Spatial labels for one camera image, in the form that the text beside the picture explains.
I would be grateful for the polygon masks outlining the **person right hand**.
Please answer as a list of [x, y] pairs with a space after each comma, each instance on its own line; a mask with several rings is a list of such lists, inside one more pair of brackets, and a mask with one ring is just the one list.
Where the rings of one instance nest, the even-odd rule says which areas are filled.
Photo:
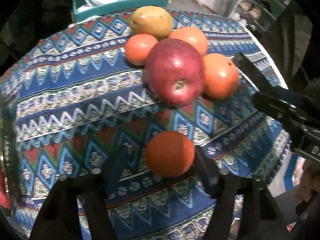
[[297, 186], [296, 203], [308, 202], [311, 198], [311, 191], [319, 193], [319, 173], [315, 173], [314, 166], [310, 160], [303, 164], [303, 174], [300, 184]]

